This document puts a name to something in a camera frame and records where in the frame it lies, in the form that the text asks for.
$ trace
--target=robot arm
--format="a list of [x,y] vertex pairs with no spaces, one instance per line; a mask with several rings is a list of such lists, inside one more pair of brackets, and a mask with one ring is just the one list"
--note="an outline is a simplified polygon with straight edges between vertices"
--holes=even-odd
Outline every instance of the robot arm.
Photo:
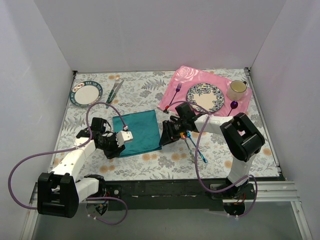
[[[79,203],[87,197],[105,196],[103,176],[93,174],[85,176],[81,181],[75,180],[85,161],[96,149],[103,150],[106,157],[112,159],[125,149],[125,143],[132,141],[130,131],[105,135],[106,123],[105,119],[94,117],[91,123],[92,140],[69,152],[51,172],[43,172],[39,176],[37,209],[40,214],[72,218]],[[76,136],[75,145],[81,145],[89,137],[88,130],[81,130]]]
[[[164,121],[160,145],[166,145],[179,140],[185,132],[199,132],[208,117],[208,114],[196,115],[188,103],[177,106],[179,117],[171,116],[169,121]],[[221,135],[233,155],[231,171],[225,184],[218,189],[223,189],[243,176],[249,174],[252,162],[261,147],[265,144],[265,138],[251,122],[247,115],[239,113],[231,117],[219,117],[211,115],[204,132]],[[248,178],[240,181],[223,195],[237,197],[242,194],[242,189],[248,183]]]

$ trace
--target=plate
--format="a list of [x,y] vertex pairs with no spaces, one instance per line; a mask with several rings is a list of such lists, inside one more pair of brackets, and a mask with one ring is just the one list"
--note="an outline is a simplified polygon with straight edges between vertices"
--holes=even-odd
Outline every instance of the plate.
[[74,105],[85,108],[96,103],[102,93],[102,86],[96,81],[83,81],[72,88],[69,98]]
[[[213,113],[218,111],[225,103],[223,92],[215,85],[209,83],[197,83],[190,87],[186,93],[186,100],[200,105]],[[195,110],[205,113],[200,107],[191,105]]]

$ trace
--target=spoon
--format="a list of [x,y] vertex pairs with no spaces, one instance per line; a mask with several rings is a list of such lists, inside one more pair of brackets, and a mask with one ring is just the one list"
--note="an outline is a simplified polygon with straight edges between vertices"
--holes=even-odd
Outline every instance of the spoon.
[[231,113],[231,111],[232,111],[233,109],[236,109],[236,108],[238,107],[238,102],[237,102],[237,101],[232,101],[232,102],[230,103],[230,107],[231,107],[231,110],[230,110],[230,112],[229,112],[229,114],[228,114],[227,117],[229,117],[229,115],[230,115],[230,113]]

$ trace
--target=yellow mug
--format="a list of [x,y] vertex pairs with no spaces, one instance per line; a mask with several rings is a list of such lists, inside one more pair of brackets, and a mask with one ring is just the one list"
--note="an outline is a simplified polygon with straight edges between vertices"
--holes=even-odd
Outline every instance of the yellow mug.
[[226,91],[227,97],[232,101],[239,101],[247,90],[247,82],[236,80],[230,83]]

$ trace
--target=green napkin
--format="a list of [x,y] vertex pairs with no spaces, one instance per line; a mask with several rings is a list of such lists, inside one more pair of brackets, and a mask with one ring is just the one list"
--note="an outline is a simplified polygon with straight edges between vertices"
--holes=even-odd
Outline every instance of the green napkin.
[[[160,134],[155,110],[131,113],[122,117],[133,135],[133,141],[125,143],[125,150],[120,153],[120,157],[134,156],[162,149],[159,146]],[[123,129],[119,116],[114,116],[112,121],[115,132]]]

